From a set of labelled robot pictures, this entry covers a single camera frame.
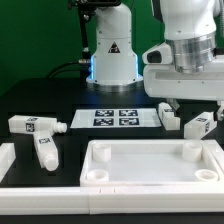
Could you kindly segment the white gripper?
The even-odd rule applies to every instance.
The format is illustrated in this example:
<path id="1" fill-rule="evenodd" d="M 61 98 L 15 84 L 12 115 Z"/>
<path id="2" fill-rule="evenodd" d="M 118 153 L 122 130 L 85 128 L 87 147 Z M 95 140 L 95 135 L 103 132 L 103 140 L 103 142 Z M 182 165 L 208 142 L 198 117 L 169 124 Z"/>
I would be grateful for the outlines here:
<path id="1" fill-rule="evenodd" d="M 218 101 L 217 119 L 224 120 L 224 48 L 216 50 L 215 59 L 204 70 L 194 74 L 175 71 L 171 49 L 162 43 L 148 49 L 142 60 L 144 88 L 150 97 L 167 98 L 167 103 L 177 111 L 176 99 Z"/>

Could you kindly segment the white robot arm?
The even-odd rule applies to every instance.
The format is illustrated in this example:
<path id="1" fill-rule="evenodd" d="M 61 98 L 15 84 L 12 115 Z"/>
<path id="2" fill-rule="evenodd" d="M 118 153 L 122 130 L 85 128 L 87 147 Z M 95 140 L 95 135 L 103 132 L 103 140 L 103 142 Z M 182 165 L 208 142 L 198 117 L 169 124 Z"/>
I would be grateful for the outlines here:
<path id="1" fill-rule="evenodd" d="M 215 101 L 224 120 L 224 0 L 150 0 L 151 22 L 143 31 L 156 37 L 142 55 L 143 75 L 131 46 L 131 12 L 123 4 L 96 6 L 97 48 L 91 58 L 89 86 L 116 91 L 142 82 L 151 97 Z"/>

